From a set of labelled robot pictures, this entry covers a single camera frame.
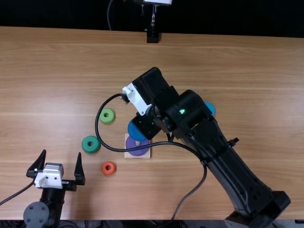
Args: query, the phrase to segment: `purple ring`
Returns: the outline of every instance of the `purple ring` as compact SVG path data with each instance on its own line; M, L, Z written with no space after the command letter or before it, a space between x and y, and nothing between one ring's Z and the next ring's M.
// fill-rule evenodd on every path
M129 136L127 138L127 140L125 141L126 149L137 147L135 142L136 141ZM145 141L141 141L139 146L145 146L145 145L148 145L148 144L149 144L149 140L145 140ZM145 148L145 149L141 149L141 150L137 150L137 151L130 151L129 153L133 156L142 156L148 151L148 149L149 148Z

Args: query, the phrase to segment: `red ring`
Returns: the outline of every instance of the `red ring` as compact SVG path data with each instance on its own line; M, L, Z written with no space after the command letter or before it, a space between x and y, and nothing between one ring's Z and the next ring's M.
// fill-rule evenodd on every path
M102 169L104 175L108 176L108 175L112 175L113 173L115 173L116 166L113 162L107 161L103 164L101 169Z

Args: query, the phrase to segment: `black background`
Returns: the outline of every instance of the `black background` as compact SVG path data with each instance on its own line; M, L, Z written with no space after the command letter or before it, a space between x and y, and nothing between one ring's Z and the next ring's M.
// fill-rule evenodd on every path
M0 0L1 26L108 30L109 0ZM114 0L112 30L144 31L151 8L141 16L132 0ZM161 32L304 37L304 1L173 0L158 8Z

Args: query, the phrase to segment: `wooden table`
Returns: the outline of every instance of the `wooden table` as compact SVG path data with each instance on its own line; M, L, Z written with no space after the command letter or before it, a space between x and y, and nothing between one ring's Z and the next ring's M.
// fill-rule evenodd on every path
M227 139L273 190L291 205L281 219L304 218L304 39L163 34L51 28L0 28L0 199L31 179L28 167L47 150L46 162L73 178L81 141L94 135L101 103L151 67L179 93L197 92L216 107ZM124 147L135 108L119 99L108 107L113 124L100 124L105 141ZM166 140L163 133L154 142ZM202 166L186 150L159 146L152 158L125 159L105 148L83 155L86 185L67 192L62 219L169 219L201 179ZM104 176L113 161L117 172ZM39 201L28 191L0 207L0 219L22 219ZM232 204L214 176L187 199L176 219L224 219Z

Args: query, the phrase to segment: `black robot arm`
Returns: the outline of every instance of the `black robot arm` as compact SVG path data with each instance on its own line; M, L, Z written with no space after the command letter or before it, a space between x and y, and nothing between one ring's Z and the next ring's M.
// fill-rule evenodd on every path
M147 138L160 130L173 133L200 155L229 195L235 211L228 227L265 228L290 204L284 191L272 191L246 166L233 149L238 138L227 141L199 95L179 95L156 67L123 89L138 113L132 122Z
M78 154L75 166L75 180L65 180L63 165L46 163L46 150L27 171L27 177L34 179L34 184L42 189L39 202L31 203L24 211L23 219L27 228L57 228L64 204L66 191L76 191L77 185L85 185L81 153Z

